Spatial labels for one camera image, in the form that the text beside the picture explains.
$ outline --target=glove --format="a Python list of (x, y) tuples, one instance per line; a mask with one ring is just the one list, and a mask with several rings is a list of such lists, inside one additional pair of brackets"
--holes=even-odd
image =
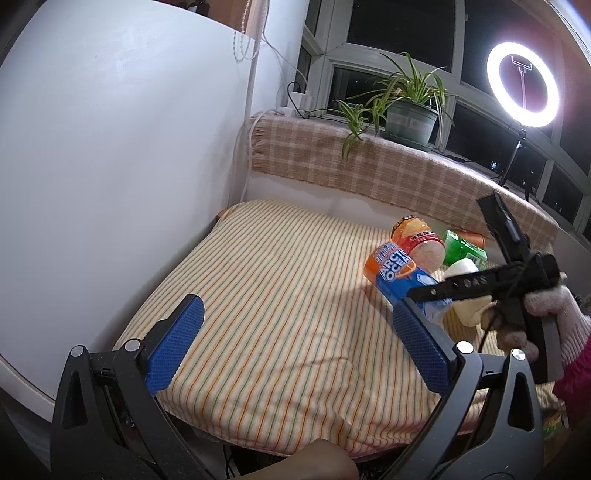
[[(535, 291), (528, 293), (523, 303), (527, 312), (535, 317), (556, 315), (562, 364), (566, 366), (573, 363), (589, 340), (591, 320), (581, 313), (570, 290), (564, 285), (559, 285), (552, 290)], [(507, 323), (495, 306), (482, 313), (481, 325), (484, 329), (497, 330), (497, 345), (505, 353), (519, 348), (523, 350), (530, 363), (538, 359), (538, 348), (528, 341), (523, 330)]]

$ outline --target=green can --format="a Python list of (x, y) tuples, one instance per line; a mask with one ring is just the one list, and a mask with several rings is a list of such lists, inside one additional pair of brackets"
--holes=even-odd
[(445, 260), (444, 264), (450, 266), (461, 260), (462, 258), (469, 258), (472, 260), (479, 270), (486, 268), (486, 252), (476, 245), (460, 238), (456, 233), (448, 230), (445, 237)]

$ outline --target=striped mattress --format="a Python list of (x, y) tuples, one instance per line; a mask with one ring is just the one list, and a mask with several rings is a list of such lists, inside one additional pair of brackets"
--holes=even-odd
[[(363, 276), (368, 255), (388, 238), (278, 200), (236, 205), (152, 293), (116, 347), (143, 338), (194, 293), (205, 303), (204, 325), (158, 394), (171, 414), (276, 455), (317, 438), (353, 458), (409, 443), (439, 397), (392, 331), (390, 305)], [(444, 326), (456, 341), (476, 346), (482, 337), (453, 312)], [(494, 335), (484, 351), (501, 353)], [(538, 386), (538, 396), (554, 409), (551, 386)], [(484, 398), (478, 392), (468, 424)]]

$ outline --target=plant pot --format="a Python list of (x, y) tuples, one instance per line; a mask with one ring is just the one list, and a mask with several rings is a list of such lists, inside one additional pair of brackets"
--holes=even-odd
[(384, 138), (413, 148), (428, 148), (436, 121), (437, 112), (428, 106), (398, 100), (388, 108)]

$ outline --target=ring light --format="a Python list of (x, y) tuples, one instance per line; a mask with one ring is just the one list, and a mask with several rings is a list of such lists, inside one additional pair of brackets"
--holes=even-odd
[[(526, 58), (538, 69), (546, 85), (548, 92), (548, 103), (541, 112), (530, 112), (529, 110), (517, 105), (511, 98), (503, 81), (501, 80), (501, 61), (509, 55), (519, 55)], [(558, 86), (550, 72), (550, 69), (530, 49), (519, 45), (518, 43), (501, 43), (492, 49), (487, 63), (488, 81), (491, 84), (493, 93), (501, 106), (520, 124), (526, 127), (543, 127), (548, 125), (558, 112)]]

